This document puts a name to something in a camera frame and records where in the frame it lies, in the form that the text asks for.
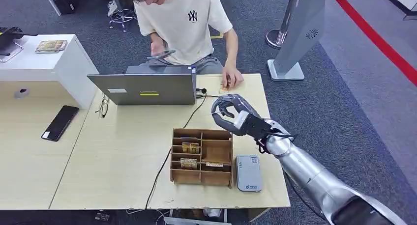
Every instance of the gray power bank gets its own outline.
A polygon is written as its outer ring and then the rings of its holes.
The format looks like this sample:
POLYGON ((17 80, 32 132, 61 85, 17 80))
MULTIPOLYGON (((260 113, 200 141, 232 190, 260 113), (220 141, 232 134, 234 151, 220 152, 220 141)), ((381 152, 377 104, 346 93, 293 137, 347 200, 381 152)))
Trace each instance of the gray power bank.
POLYGON ((257 155, 237 155, 236 175, 239 190, 243 192, 262 190, 261 169, 257 155))

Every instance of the wooden organizer box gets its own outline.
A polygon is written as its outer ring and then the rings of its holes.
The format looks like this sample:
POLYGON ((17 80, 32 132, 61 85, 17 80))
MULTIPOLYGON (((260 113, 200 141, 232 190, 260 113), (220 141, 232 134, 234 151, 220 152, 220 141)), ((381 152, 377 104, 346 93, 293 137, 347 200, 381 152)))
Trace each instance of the wooden organizer box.
POLYGON ((232 187, 232 134, 223 130, 174 129, 171 181, 232 187), (198 153, 184 153, 183 143, 198 143, 198 153), (181 159, 196 159, 197 169, 181 169, 181 159))

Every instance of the gray laptop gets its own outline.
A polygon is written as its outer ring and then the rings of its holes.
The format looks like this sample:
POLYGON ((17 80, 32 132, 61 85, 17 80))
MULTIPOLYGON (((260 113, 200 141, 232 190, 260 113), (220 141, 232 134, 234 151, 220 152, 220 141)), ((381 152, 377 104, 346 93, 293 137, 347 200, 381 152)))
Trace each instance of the gray laptop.
POLYGON ((193 105, 196 100, 192 66, 129 66, 126 74, 87 77, 116 105, 193 105))

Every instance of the robotic arm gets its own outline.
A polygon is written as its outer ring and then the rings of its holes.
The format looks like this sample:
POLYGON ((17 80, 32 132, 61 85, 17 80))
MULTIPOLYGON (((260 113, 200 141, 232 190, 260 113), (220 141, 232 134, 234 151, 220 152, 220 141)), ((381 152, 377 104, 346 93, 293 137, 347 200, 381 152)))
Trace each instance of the robotic arm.
POLYGON ((261 153, 275 156, 282 169, 314 201, 331 225, 405 225, 394 212, 376 199, 349 187, 304 150, 293 144, 290 135, 279 123, 262 119, 240 95, 225 95, 211 107, 217 125, 237 135, 252 136, 261 153), (227 107, 234 106, 239 113, 234 123, 218 113, 234 118, 227 107))

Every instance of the red barrier line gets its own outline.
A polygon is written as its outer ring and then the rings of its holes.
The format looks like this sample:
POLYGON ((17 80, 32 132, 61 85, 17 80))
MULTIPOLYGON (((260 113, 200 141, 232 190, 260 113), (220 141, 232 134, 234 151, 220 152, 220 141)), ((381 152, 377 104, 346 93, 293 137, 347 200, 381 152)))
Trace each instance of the red barrier line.
POLYGON ((342 9, 355 22, 360 30, 391 60, 403 74, 417 86, 417 70, 413 68, 392 46, 390 46, 364 18, 349 4, 347 0, 336 0, 342 9))

